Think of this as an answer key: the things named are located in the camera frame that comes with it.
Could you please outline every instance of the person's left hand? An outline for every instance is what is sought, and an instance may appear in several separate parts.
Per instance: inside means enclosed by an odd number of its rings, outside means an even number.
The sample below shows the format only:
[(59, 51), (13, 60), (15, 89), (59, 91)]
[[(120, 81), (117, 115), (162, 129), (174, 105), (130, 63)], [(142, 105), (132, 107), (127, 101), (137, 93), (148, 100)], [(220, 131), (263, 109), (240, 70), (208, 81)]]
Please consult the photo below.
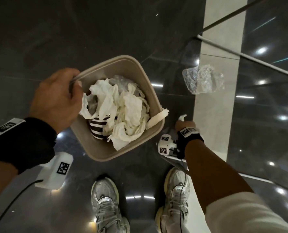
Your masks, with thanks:
[(68, 128), (81, 110), (81, 82), (74, 83), (72, 95), (68, 92), (69, 82), (79, 73), (77, 69), (65, 68), (41, 82), (35, 92), (29, 117), (48, 123), (56, 133)]

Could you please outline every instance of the sneaker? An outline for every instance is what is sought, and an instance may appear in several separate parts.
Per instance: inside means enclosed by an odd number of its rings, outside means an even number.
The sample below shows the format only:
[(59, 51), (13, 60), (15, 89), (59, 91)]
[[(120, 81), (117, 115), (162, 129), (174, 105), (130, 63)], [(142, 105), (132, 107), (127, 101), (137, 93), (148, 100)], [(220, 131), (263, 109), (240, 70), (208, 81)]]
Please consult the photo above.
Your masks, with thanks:
[(165, 223), (167, 219), (185, 224), (188, 218), (187, 199), (190, 192), (190, 185), (187, 175), (172, 168), (164, 181), (164, 192), (166, 195), (165, 206), (159, 208), (156, 214), (156, 223), (159, 233), (167, 233)]
[(130, 233), (130, 225), (121, 216), (118, 204), (119, 193), (115, 183), (105, 177), (96, 181), (91, 189), (92, 210), (95, 214), (97, 232)]

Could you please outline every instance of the dark marble floor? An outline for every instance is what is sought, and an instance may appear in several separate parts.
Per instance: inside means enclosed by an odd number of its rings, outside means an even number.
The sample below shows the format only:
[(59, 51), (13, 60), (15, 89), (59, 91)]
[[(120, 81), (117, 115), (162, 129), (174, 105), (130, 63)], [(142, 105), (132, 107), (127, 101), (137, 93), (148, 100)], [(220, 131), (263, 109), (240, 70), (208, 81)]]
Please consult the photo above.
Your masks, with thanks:
[[(62, 67), (84, 70), (127, 54), (142, 63), (163, 108), (169, 109), (161, 133), (173, 134), (181, 114), (192, 119), (194, 96), (181, 70), (199, 57), (200, 43), (184, 41), (203, 26), (205, 0), (0, 0), (0, 125), (25, 117), (39, 82)], [(132, 232), (155, 232), (154, 215), (164, 203), (163, 181), (170, 165), (159, 157), (160, 135), (108, 162), (84, 153), (70, 129), (55, 149), (74, 156), (58, 192), (31, 187), (0, 223), (0, 232), (91, 232), (90, 189), (107, 173), (117, 184), (120, 207)], [(0, 196), (0, 214), (39, 172), (18, 176)], [(153, 196), (125, 200), (130, 194)]]
[[(266, 0), (247, 11), (242, 52), (288, 70), (288, 0)], [(241, 58), (227, 162), (288, 222), (288, 76)]]

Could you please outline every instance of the white sensor device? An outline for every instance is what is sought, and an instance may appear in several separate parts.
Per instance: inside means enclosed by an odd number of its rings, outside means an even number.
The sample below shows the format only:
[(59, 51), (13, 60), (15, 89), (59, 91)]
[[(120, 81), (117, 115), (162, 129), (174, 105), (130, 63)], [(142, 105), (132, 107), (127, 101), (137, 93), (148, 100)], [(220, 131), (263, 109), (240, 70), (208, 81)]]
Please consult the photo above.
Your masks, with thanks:
[(41, 164), (43, 167), (36, 180), (44, 180), (35, 183), (35, 186), (45, 189), (58, 190), (62, 187), (69, 168), (74, 158), (66, 152), (59, 152), (50, 160), (50, 162)]

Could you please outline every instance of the wire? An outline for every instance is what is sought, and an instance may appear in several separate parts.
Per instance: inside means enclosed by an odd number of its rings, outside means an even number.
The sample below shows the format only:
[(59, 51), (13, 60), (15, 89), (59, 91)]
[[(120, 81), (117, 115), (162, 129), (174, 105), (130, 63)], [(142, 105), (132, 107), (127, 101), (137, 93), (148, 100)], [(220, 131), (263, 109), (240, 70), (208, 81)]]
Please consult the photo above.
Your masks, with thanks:
[(14, 199), (13, 201), (11, 201), (11, 203), (8, 205), (8, 207), (5, 209), (5, 211), (2, 213), (2, 215), (0, 215), (0, 221), (2, 220), (2, 218), (4, 217), (4, 215), (6, 214), (6, 212), (9, 210), (9, 208), (12, 206), (12, 204), (20, 197), (20, 195), (26, 191), (31, 185), (35, 184), (35, 183), (40, 183), (43, 182), (44, 180), (36, 180), (34, 182), (32, 182), (31, 184), (29, 184), (27, 187), (25, 187)]
[[(186, 184), (186, 173), (185, 173), (185, 180), (184, 180), (183, 187), (185, 187), (185, 184)], [(183, 188), (181, 189), (181, 193), (180, 193), (180, 228), (181, 228), (181, 233), (182, 233), (182, 224), (181, 224), (181, 195), (182, 195), (182, 191), (183, 191)]]

